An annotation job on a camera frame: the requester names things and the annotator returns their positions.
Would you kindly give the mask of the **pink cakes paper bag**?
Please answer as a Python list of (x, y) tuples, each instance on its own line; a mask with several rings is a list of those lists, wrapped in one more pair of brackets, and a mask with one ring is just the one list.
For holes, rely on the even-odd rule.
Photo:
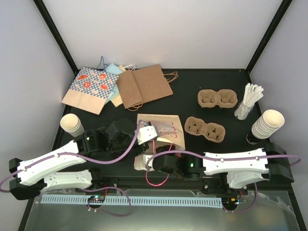
[[(156, 126), (160, 136), (155, 141), (150, 141), (149, 149), (134, 160), (134, 169), (143, 170), (143, 156), (145, 154), (155, 155), (158, 153), (158, 148), (166, 146), (170, 151), (185, 150), (185, 140), (183, 128), (178, 115), (153, 115), (153, 114), (138, 114), (137, 120), (142, 120), (141, 128), (145, 126)], [(145, 177), (148, 178), (148, 170), (145, 171)]]

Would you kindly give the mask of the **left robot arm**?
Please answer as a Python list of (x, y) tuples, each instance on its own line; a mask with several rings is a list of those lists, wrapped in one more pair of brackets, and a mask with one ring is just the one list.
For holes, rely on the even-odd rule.
[[(66, 145), (50, 153), (23, 161), (9, 161), (9, 189), (17, 200), (27, 200), (50, 190), (79, 188), (98, 192), (103, 179), (95, 163), (110, 165), (124, 159), (128, 154), (139, 155), (149, 148), (149, 142), (159, 137), (151, 122), (134, 124), (121, 119), (107, 127), (90, 129), (75, 137)], [(72, 166), (83, 164), (76, 171)]]

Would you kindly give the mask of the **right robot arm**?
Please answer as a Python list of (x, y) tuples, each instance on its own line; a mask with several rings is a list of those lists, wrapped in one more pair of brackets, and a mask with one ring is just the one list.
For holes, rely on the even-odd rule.
[(277, 144), (265, 143), (255, 150), (226, 154), (166, 150), (151, 156), (145, 166), (148, 171), (164, 172), (183, 180), (219, 176), (220, 191), (229, 194), (260, 181), (293, 183), (289, 158)]

